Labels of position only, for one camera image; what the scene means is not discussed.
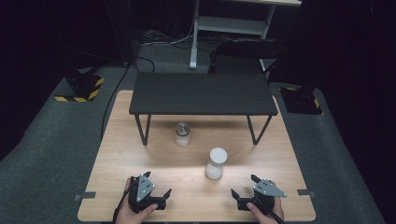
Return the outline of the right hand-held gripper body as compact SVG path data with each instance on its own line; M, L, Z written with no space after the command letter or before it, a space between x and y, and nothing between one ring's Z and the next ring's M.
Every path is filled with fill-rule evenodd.
M272 212L272 204L264 204L259 195L286 198L287 194L279 189L272 181L262 179L258 184L253 186L253 196L251 198L241 198L236 201L237 209L247 211L247 203L255 203L263 213Z

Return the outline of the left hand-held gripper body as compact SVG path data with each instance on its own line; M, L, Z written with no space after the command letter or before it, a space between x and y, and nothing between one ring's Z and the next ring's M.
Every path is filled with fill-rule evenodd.
M131 177L131 185L128 188L128 204L136 213L143 211L152 204L157 204L157 210L164 210L166 202L162 201L162 197L152 197L151 192L154 191L155 185L148 179L140 176Z

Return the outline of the white capped bottle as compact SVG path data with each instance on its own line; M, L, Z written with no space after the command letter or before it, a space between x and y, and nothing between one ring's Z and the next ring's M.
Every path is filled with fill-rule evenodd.
M205 174L209 179L220 179L223 175L223 166L228 159L224 148L215 147L210 151L209 160L205 168Z

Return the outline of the glass jar with metal lid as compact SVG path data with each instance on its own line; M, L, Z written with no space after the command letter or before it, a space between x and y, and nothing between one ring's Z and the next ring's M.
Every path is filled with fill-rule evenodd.
M191 128L187 122L179 122L176 126L176 143L178 147L185 148L191 140Z

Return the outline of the black shelf with metal legs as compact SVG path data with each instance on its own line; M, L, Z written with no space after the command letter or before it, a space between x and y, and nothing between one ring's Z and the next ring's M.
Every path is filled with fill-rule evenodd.
M253 132L253 116L271 119L278 111L263 75L139 73L129 113L146 145L150 125L142 115L245 116Z

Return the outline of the person's right hand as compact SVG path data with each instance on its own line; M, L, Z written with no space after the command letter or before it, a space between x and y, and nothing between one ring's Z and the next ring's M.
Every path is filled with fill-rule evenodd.
M259 224L279 224L277 217L284 220L284 210L279 197L259 195L264 204L272 204L272 212L263 213L255 203L247 203L247 208L251 214L257 219Z

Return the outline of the person's left hand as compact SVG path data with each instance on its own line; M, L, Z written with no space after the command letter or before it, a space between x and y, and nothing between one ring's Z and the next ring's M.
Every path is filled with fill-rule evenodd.
M151 215L158 207L157 204L152 204L143 211L140 211L138 213L134 212L128 204L128 188L130 187L130 185L131 178L128 177L120 203L115 210L116 215L114 224L143 224L144 220L148 218L149 215Z

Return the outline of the black yellow striped stand base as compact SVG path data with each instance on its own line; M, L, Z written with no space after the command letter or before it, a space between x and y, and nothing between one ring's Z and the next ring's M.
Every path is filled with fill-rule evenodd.
M285 107L289 113L321 115L318 98L312 93L303 93L300 89L280 88Z
M64 77L54 91L54 99L58 102L77 103L93 101L104 80L103 77L93 74Z

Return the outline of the black chair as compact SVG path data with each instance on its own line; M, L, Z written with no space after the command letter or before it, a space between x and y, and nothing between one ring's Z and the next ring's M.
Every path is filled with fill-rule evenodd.
M278 40L236 39L210 53L208 74L265 74L288 48Z

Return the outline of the white desk frame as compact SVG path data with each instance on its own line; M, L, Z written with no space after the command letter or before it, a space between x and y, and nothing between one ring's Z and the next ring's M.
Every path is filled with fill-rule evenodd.
M192 19L192 43L189 68L197 68L198 56L198 33L200 31L233 33L243 35L258 35L260 38L267 36L276 6L298 7L301 0L231 0L235 2L248 2L265 4L269 6L264 21L253 21L243 19L231 19L215 16L201 16L199 14L200 0L194 0L194 11Z

